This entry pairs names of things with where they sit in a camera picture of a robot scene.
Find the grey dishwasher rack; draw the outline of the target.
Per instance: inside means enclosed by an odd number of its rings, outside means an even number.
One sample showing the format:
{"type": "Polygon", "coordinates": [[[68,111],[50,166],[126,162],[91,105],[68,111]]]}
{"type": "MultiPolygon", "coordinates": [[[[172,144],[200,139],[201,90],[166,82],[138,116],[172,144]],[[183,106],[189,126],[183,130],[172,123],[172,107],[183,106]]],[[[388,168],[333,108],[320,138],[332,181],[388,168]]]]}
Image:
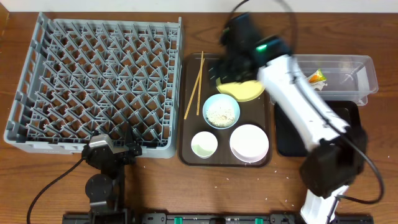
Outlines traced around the grey dishwasher rack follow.
{"type": "Polygon", "coordinates": [[[25,58],[6,143],[73,154],[95,133],[117,148],[132,131],[142,156],[175,155],[182,22],[49,19],[40,13],[25,58]]]}

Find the dark brown serving tray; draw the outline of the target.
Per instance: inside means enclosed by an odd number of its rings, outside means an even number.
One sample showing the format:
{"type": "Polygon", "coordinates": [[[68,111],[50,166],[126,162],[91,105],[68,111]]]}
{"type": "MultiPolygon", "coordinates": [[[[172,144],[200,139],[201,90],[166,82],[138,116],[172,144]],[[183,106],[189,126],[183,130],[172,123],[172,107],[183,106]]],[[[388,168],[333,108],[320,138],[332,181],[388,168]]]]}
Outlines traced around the dark brown serving tray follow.
{"type": "MultiPolygon", "coordinates": [[[[218,54],[204,53],[203,80],[201,84],[201,100],[200,110],[202,111],[204,102],[212,95],[218,94],[219,91],[212,84],[209,84],[208,70],[211,65],[219,58],[218,54]]],[[[189,110],[187,119],[184,114],[187,109],[190,95],[200,70],[201,53],[190,54],[184,59],[183,63],[183,84],[180,90],[180,96],[184,96],[182,103],[184,105],[183,115],[181,118],[181,131],[179,131],[179,147],[177,149],[180,160],[188,166],[216,166],[216,167],[263,167],[266,166],[272,158],[272,125],[271,125],[271,109],[270,96],[263,91],[256,99],[246,102],[238,102],[240,107],[240,115],[236,124],[228,129],[212,128],[204,119],[202,112],[197,112],[197,93],[193,97],[193,101],[189,110]],[[254,163],[240,161],[231,151],[229,140],[232,132],[244,124],[252,124],[261,128],[267,135],[269,142],[269,150],[267,154],[254,163]],[[215,135],[218,140],[218,148],[215,153],[207,159],[198,157],[191,149],[191,141],[194,135],[199,132],[208,131],[215,135]]]]}

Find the black waste bin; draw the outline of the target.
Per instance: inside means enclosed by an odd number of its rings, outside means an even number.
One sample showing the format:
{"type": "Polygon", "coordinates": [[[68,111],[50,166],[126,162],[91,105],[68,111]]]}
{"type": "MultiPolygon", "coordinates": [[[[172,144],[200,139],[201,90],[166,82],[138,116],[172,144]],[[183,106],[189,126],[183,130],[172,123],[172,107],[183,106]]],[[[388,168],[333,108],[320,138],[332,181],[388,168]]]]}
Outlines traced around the black waste bin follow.
{"type": "MultiPolygon", "coordinates": [[[[351,127],[361,126],[356,103],[352,101],[326,101],[325,103],[351,127]]],[[[308,151],[298,131],[277,103],[274,105],[274,118],[278,153],[285,157],[305,157],[308,151]]]]}

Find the light blue bowl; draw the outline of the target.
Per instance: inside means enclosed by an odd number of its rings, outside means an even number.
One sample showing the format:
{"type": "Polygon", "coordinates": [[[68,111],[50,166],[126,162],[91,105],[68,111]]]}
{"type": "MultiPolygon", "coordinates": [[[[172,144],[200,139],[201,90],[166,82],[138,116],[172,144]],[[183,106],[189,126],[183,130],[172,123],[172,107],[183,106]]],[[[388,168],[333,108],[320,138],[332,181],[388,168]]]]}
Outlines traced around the light blue bowl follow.
{"type": "Polygon", "coordinates": [[[215,129],[232,127],[241,114],[238,102],[226,94],[215,94],[209,97],[203,105],[202,112],[205,122],[215,129]]]}

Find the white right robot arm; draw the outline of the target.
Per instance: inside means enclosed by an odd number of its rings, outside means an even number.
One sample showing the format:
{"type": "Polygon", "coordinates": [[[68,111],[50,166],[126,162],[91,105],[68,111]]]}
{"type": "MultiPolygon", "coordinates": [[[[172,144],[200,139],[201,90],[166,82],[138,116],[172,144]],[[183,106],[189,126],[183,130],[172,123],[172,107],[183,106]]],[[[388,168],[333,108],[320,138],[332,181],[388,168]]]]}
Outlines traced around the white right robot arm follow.
{"type": "Polygon", "coordinates": [[[315,92],[290,47],[264,38],[248,13],[230,17],[220,39],[226,53],[210,69],[221,83],[259,81],[294,125],[308,151],[300,176],[308,191],[305,223],[330,223],[339,199],[364,169],[366,132],[351,127],[315,92]]]}

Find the clear plastic waste bin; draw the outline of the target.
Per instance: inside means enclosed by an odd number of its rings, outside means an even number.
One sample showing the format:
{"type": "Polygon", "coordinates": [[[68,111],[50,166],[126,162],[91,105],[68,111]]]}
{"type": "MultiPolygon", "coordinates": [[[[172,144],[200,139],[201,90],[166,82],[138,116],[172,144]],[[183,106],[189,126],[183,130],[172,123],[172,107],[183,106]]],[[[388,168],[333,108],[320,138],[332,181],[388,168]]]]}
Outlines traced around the clear plastic waste bin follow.
{"type": "Polygon", "coordinates": [[[306,77],[322,71],[327,80],[322,91],[315,90],[325,101],[352,101],[358,106],[368,102],[368,95],[377,93],[379,85],[373,60],[367,55],[297,55],[306,77]]]}

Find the white pink bowl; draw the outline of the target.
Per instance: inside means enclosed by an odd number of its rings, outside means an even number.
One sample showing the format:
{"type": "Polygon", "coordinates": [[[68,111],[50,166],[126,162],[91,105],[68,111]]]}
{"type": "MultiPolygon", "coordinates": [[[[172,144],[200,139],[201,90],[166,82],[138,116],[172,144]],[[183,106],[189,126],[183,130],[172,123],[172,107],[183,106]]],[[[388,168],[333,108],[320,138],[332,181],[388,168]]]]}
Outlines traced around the white pink bowl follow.
{"type": "Polygon", "coordinates": [[[244,124],[232,132],[229,146],[231,152],[240,161],[254,163],[267,155],[269,139],[267,134],[258,126],[244,124]]]}

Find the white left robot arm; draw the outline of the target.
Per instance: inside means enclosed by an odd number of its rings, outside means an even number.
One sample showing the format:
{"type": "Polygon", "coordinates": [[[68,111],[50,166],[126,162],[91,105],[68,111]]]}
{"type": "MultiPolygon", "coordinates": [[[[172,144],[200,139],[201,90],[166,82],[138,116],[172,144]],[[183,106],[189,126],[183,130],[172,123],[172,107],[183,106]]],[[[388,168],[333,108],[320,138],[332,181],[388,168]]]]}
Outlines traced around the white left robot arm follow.
{"type": "Polygon", "coordinates": [[[141,155],[141,145],[131,128],[124,135],[122,147],[116,147],[107,134],[95,134],[84,146],[81,158],[100,171],[90,177],[85,185],[85,193],[90,201],[90,223],[135,222],[134,212],[124,205],[124,167],[134,164],[136,157],[141,155]]]}

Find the yellow plate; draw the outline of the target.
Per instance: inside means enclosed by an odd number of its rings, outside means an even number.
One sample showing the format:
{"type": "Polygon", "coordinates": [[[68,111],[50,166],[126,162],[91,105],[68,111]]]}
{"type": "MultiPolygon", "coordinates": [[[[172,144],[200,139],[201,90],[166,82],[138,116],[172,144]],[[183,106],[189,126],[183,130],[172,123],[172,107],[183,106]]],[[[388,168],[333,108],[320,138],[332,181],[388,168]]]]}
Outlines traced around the yellow plate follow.
{"type": "Polygon", "coordinates": [[[255,80],[242,83],[221,83],[220,79],[217,79],[216,88],[220,94],[228,95],[238,102],[254,100],[264,92],[263,85],[255,80]]]}

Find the small white green cup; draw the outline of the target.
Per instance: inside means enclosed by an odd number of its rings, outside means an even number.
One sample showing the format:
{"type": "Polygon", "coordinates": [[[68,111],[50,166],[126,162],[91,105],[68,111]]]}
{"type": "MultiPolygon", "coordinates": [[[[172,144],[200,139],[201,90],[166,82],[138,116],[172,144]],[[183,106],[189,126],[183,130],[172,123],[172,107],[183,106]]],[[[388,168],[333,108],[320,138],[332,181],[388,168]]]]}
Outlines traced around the small white green cup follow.
{"type": "Polygon", "coordinates": [[[201,159],[211,157],[217,150],[218,140],[208,131],[202,131],[194,135],[191,140],[191,149],[201,159]]]}

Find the right wooden chopstick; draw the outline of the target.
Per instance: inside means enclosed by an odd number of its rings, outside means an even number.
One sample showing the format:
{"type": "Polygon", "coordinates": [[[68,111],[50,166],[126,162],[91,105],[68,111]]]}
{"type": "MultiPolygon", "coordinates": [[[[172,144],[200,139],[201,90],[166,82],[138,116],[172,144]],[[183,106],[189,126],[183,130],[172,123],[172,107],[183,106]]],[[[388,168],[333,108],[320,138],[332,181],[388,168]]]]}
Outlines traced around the right wooden chopstick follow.
{"type": "Polygon", "coordinates": [[[200,101],[201,101],[201,81],[202,81],[202,76],[203,76],[203,64],[205,62],[204,58],[204,51],[201,51],[201,64],[200,64],[200,70],[198,72],[198,96],[197,96],[197,112],[196,115],[198,116],[200,114],[200,101]]]}

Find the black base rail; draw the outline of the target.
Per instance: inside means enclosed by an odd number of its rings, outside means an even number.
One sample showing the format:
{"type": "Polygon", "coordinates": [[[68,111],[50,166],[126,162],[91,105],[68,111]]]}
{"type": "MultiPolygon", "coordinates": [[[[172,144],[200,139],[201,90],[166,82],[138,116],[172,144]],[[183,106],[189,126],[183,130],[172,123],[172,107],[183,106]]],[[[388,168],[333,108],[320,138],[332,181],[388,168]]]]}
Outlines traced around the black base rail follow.
{"type": "MultiPolygon", "coordinates": [[[[138,223],[132,219],[127,222],[122,219],[122,215],[114,218],[105,218],[103,221],[92,222],[87,214],[65,214],[62,223],[67,224],[89,224],[89,223],[138,223]]],[[[164,213],[146,213],[141,216],[143,224],[288,224],[304,223],[298,215],[294,214],[272,214],[266,216],[221,216],[221,215],[166,215],[164,213]]],[[[373,224],[371,216],[336,216],[332,224],[373,224]]]]}

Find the white tissue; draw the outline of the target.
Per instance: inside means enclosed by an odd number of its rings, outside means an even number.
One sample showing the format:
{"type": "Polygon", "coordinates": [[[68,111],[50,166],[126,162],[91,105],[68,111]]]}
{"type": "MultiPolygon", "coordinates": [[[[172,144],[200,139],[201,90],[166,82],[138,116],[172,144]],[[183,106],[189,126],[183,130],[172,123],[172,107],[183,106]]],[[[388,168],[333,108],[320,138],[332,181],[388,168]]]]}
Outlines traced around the white tissue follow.
{"type": "Polygon", "coordinates": [[[317,83],[312,83],[311,86],[314,90],[317,91],[322,91],[322,89],[327,86],[328,84],[325,82],[317,82],[317,83]]]}

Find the green orange snack wrapper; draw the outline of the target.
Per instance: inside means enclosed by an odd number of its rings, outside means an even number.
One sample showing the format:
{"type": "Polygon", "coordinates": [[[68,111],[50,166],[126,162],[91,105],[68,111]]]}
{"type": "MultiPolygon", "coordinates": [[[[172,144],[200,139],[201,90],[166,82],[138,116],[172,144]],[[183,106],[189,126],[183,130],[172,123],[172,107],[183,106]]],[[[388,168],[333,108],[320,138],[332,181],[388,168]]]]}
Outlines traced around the green orange snack wrapper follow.
{"type": "Polygon", "coordinates": [[[318,83],[318,82],[324,82],[326,80],[327,80],[326,76],[324,76],[324,74],[322,73],[322,71],[320,69],[318,69],[315,73],[313,73],[312,75],[310,75],[307,78],[307,81],[311,84],[318,83]]]}

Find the left wooden chopstick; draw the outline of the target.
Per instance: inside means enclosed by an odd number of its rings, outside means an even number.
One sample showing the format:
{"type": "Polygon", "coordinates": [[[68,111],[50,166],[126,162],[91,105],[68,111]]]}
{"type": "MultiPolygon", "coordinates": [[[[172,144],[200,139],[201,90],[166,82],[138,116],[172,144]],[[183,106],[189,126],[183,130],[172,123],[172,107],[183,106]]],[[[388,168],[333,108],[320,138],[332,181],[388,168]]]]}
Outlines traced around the left wooden chopstick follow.
{"type": "Polygon", "coordinates": [[[196,92],[199,79],[200,79],[200,77],[201,77],[201,75],[202,75],[202,70],[203,70],[204,61],[205,61],[205,59],[201,59],[200,69],[199,69],[199,72],[198,72],[198,75],[197,75],[197,79],[196,79],[196,81],[195,81],[195,84],[194,84],[194,86],[193,86],[193,90],[192,90],[192,92],[191,92],[190,99],[189,99],[189,101],[188,101],[188,106],[187,106],[187,109],[186,109],[185,114],[184,114],[184,119],[187,119],[187,116],[188,116],[188,114],[189,114],[190,107],[191,107],[192,101],[193,101],[193,97],[194,97],[194,94],[195,94],[195,92],[196,92]]]}

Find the wooden chopstick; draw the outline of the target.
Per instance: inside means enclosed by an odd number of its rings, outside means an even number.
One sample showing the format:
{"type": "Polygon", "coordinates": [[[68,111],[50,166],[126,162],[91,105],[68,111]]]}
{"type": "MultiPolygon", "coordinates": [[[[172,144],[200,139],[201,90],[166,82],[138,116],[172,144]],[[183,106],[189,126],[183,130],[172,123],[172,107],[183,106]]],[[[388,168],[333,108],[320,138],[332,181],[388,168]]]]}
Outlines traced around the wooden chopstick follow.
{"type": "Polygon", "coordinates": [[[204,51],[201,51],[201,64],[200,64],[200,70],[198,72],[198,96],[197,96],[197,112],[196,115],[198,116],[200,114],[200,101],[201,101],[201,81],[202,81],[202,76],[203,76],[203,64],[205,62],[204,58],[204,51]]]}
{"type": "Polygon", "coordinates": [[[187,116],[188,116],[188,114],[189,114],[190,107],[191,107],[192,101],[193,101],[193,97],[194,97],[194,94],[195,94],[195,92],[196,92],[199,79],[200,79],[200,77],[201,77],[201,75],[202,75],[202,70],[203,70],[204,61],[205,61],[205,59],[201,59],[200,69],[199,69],[199,72],[198,72],[198,75],[197,75],[197,79],[196,79],[196,81],[195,81],[195,84],[194,84],[194,86],[193,86],[193,90],[192,90],[192,92],[191,92],[190,99],[189,99],[189,101],[188,101],[188,106],[187,106],[187,109],[186,109],[185,114],[184,114],[184,119],[187,119],[187,116]]]}

